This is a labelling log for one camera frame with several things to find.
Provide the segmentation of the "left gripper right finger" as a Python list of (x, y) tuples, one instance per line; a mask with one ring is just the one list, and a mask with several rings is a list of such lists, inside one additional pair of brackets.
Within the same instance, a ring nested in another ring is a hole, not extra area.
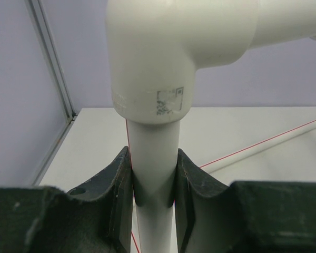
[(316, 182), (225, 185), (178, 151), (179, 252), (316, 252)]

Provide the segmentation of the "white PVC pipe frame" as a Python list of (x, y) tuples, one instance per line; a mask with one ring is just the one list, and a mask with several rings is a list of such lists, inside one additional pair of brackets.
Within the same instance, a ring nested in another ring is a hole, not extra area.
[(248, 49), (312, 37), (316, 1), (109, 1), (114, 107), (126, 120), (140, 249), (168, 252), (180, 121), (195, 73)]

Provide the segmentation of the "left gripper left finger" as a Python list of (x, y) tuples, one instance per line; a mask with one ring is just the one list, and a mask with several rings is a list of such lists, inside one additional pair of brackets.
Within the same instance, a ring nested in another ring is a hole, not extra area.
[(0, 252), (130, 252), (133, 213), (128, 147), (64, 192), (0, 187)]

